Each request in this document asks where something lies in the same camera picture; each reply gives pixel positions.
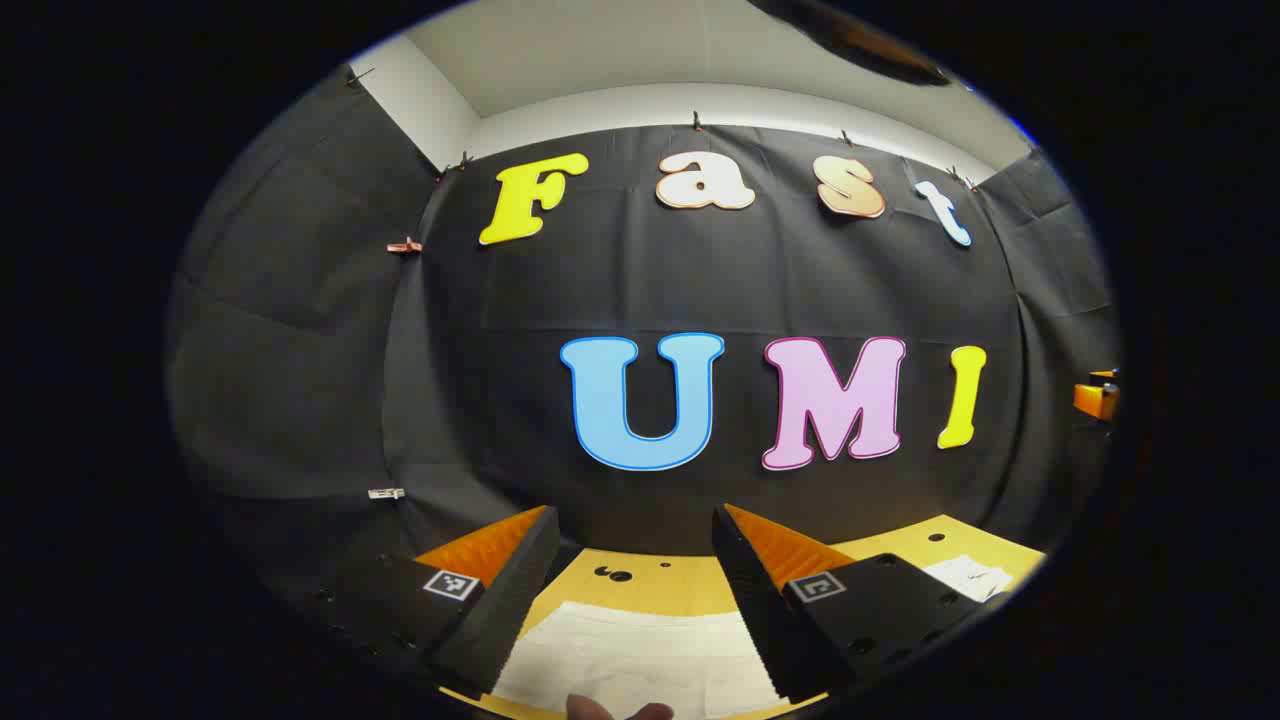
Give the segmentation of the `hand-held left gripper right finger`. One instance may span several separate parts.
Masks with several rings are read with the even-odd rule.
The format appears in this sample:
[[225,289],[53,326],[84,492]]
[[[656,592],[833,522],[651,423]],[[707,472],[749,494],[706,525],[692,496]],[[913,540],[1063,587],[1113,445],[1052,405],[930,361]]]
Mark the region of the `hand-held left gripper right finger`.
[[896,553],[852,559],[730,503],[713,511],[712,544],[776,693],[795,705],[881,685],[1006,600]]

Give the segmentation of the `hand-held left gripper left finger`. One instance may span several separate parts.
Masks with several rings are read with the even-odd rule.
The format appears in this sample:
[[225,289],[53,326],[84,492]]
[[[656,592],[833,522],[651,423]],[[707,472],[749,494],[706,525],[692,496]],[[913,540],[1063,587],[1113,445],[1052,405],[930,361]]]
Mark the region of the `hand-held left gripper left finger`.
[[561,546],[541,505],[417,556],[351,550],[303,615],[356,657],[416,688],[493,692]]

